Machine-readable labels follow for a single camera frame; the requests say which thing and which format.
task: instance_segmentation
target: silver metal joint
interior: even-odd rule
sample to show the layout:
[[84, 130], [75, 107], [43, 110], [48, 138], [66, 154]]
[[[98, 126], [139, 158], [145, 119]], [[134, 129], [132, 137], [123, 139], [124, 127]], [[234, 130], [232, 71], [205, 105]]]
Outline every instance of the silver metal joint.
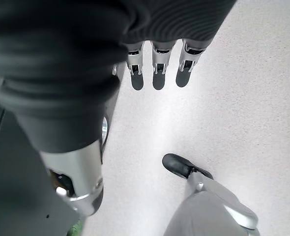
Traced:
[[137, 73], [138, 75], [142, 74], [143, 45], [144, 45], [144, 42], [141, 44], [141, 46], [138, 49], [129, 50], [128, 52], [126, 63], [127, 63], [127, 67], [129, 68], [131, 75], [134, 75], [134, 73]]
[[103, 198], [100, 141], [65, 153], [40, 153], [56, 193], [84, 216], [97, 212]]
[[158, 74], [158, 71], [162, 71], [164, 75], [166, 73], [167, 67], [169, 65], [169, 60], [171, 56], [171, 51], [174, 47], [174, 44], [169, 48], [158, 48], [155, 45], [155, 42], [151, 42], [152, 44], [152, 64], [154, 73]]
[[188, 72], [192, 72], [193, 67], [200, 59], [201, 54], [205, 48], [194, 48], [189, 45], [186, 39], [183, 39], [183, 46], [179, 60], [179, 70], [183, 72], [184, 68], [189, 68]]

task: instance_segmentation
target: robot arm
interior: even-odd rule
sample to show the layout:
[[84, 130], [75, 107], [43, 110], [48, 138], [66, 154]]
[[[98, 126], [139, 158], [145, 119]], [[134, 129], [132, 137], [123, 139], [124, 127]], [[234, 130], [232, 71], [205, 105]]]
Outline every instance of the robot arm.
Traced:
[[[169, 42], [184, 39], [177, 84], [186, 85], [234, 2], [0, 0], [0, 104], [15, 114], [73, 209], [91, 215], [102, 201], [102, 120], [119, 87], [113, 65], [133, 55], [129, 45], [152, 40], [153, 84], [161, 89]], [[141, 88], [136, 53], [130, 71]]]

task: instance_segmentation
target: robotic hand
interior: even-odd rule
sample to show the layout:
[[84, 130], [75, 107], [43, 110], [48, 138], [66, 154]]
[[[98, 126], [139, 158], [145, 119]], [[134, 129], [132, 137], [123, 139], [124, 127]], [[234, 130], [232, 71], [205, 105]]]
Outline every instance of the robotic hand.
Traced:
[[209, 172], [175, 154], [165, 155], [163, 165], [187, 179], [185, 199], [164, 236], [260, 236], [255, 213]]
[[[40, 153], [56, 193], [74, 210], [92, 215], [102, 202], [101, 127], [105, 103], [119, 87], [112, 74], [114, 65], [127, 60], [132, 86], [142, 89], [143, 42], [151, 40], [153, 86], [162, 89], [171, 51], [182, 39], [176, 83], [185, 86], [234, 2], [0, 1], [0, 76], [4, 77], [0, 104], [14, 113]], [[211, 209], [198, 212], [201, 222], [231, 224], [229, 232], [255, 235], [253, 213], [200, 172], [186, 173], [190, 197], [173, 221], [189, 217], [188, 208], [195, 202], [201, 209]], [[190, 222], [193, 227], [179, 224], [190, 230], [198, 226]], [[176, 232], [173, 225], [167, 236]], [[210, 233], [203, 235], [217, 235], [210, 224], [204, 226]], [[197, 235], [194, 232], [188, 230], [186, 235]]]

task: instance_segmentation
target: black fingertip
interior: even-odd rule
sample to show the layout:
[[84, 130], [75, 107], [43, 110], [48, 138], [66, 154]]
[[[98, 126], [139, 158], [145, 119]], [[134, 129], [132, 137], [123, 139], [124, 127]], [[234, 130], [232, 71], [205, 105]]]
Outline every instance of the black fingertip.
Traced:
[[143, 74], [134, 74], [131, 75], [131, 82], [132, 82], [132, 87], [139, 91], [143, 88], [144, 86], [144, 81], [143, 81]]
[[183, 72], [181, 72], [178, 69], [178, 72], [176, 74], [176, 79], [175, 79], [176, 84], [181, 88], [186, 86], [189, 82], [190, 75], [191, 75], [191, 72], [189, 72], [188, 68], [184, 68]]
[[156, 90], [161, 90], [165, 86], [165, 75], [161, 71], [157, 74], [153, 73], [153, 86]]

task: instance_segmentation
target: white floor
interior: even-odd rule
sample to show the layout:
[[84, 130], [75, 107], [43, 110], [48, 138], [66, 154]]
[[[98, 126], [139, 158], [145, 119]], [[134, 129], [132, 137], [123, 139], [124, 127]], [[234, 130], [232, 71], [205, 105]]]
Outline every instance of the white floor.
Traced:
[[162, 236], [185, 180], [165, 153], [211, 171], [259, 216], [265, 236], [290, 236], [290, 1], [241, 0], [185, 88], [173, 50], [161, 91], [145, 44], [143, 90], [126, 70], [104, 155], [105, 195], [83, 236]]

